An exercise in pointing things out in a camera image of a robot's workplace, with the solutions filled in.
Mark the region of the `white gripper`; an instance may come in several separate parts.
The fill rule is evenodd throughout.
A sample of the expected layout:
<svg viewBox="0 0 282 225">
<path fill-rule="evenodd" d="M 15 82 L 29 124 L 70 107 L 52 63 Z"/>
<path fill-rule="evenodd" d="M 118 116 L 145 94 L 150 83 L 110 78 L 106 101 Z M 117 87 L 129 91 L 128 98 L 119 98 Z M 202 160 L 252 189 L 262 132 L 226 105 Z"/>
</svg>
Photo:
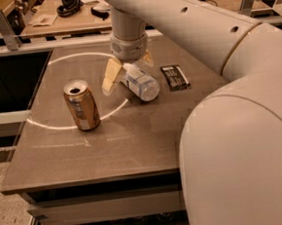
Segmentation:
<svg viewBox="0 0 282 225">
<path fill-rule="evenodd" d="M 111 35 L 110 46 L 114 57 L 110 58 L 103 78 L 102 92 L 110 95 L 118 83 L 118 77 L 123 73 L 122 61 L 138 60 L 139 58 L 150 67 L 154 66 L 154 60 L 151 53 L 147 50 L 148 34 L 145 33 L 137 40 L 121 40 Z"/>
</svg>

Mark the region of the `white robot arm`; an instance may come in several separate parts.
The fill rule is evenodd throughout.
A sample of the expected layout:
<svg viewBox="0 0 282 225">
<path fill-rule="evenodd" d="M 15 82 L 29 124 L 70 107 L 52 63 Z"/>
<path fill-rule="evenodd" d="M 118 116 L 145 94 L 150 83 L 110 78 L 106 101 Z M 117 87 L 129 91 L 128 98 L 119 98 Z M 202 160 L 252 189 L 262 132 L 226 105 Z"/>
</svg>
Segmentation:
<svg viewBox="0 0 282 225">
<path fill-rule="evenodd" d="M 105 1 L 117 58 L 143 20 L 227 81 L 180 137 L 190 225 L 282 225 L 282 30 L 196 0 Z"/>
</svg>

